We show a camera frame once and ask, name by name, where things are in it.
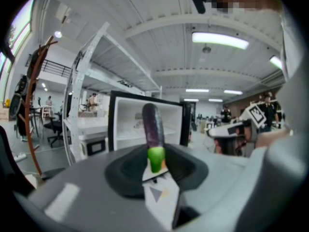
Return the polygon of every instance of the tree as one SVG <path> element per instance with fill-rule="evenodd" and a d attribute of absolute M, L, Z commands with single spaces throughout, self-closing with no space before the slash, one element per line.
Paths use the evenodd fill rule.
<path fill-rule="evenodd" d="M 9 43 L 10 47 L 12 47 L 13 42 L 14 42 L 15 30 L 16 30 L 16 27 L 11 25 L 10 30 L 9 30 L 9 34 L 8 34 L 8 43 Z"/>

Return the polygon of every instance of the smoke detector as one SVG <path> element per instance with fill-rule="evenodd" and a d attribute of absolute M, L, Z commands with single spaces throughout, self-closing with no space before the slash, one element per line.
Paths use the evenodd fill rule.
<path fill-rule="evenodd" d="M 205 53 L 205 54 L 210 53 L 211 52 L 211 48 L 209 46 L 207 46 L 207 44 L 205 44 L 202 52 Z"/>

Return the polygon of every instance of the railing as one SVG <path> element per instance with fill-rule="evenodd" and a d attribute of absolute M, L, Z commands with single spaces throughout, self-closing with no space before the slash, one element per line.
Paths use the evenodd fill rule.
<path fill-rule="evenodd" d="M 29 54 L 29 58 L 27 60 L 26 67 L 29 66 L 30 59 L 31 59 L 31 54 Z M 66 77 L 66 78 L 69 77 L 70 70 L 71 70 L 71 68 L 69 68 L 67 66 L 49 61 L 47 59 L 45 59 L 43 61 L 42 68 L 41 68 L 41 71 L 48 72 L 48 73 L 51 73 L 51 74 L 54 74 L 54 75 L 60 75 L 60 76 Z"/>

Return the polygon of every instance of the green eggplant stem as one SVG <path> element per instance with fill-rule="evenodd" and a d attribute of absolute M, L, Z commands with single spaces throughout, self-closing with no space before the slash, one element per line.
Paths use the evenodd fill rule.
<path fill-rule="evenodd" d="M 159 172 L 161 170 L 162 161 L 165 159 L 164 147 L 149 148 L 147 151 L 147 157 L 150 160 L 151 172 Z"/>

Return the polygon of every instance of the fluorescent light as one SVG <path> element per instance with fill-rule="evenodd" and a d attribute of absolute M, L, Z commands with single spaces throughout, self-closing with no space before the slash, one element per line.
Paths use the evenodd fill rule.
<path fill-rule="evenodd" d="M 234 90 L 224 90 L 226 94 L 235 94 L 235 95 L 242 95 L 241 91 L 234 91 Z"/>
<path fill-rule="evenodd" d="M 212 43 L 212 44 L 223 44 L 240 49 L 247 49 L 249 42 L 236 37 L 218 34 L 218 33 L 202 33 L 195 32 L 192 34 L 192 41 L 195 43 Z"/>
<path fill-rule="evenodd" d="M 185 102 L 198 102 L 198 99 L 184 99 Z"/>
<path fill-rule="evenodd" d="M 61 38 L 62 37 L 62 33 L 60 31 L 56 31 L 55 32 L 55 36 L 56 36 L 56 38 Z"/>
<path fill-rule="evenodd" d="M 270 60 L 269 60 L 273 65 L 277 66 L 279 69 L 282 70 L 282 63 L 281 63 L 281 60 L 276 57 L 276 56 L 273 56 Z"/>
<path fill-rule="evenodd" d="M 209 99 L 210 102 L 223 102 L 221 99 Z"/>
<path fill-rule="evenodd" d="M 187 88 L 185 91 L 186 92 L 209 92 L 209 89 L 192 89 L 192 88 Z"/>

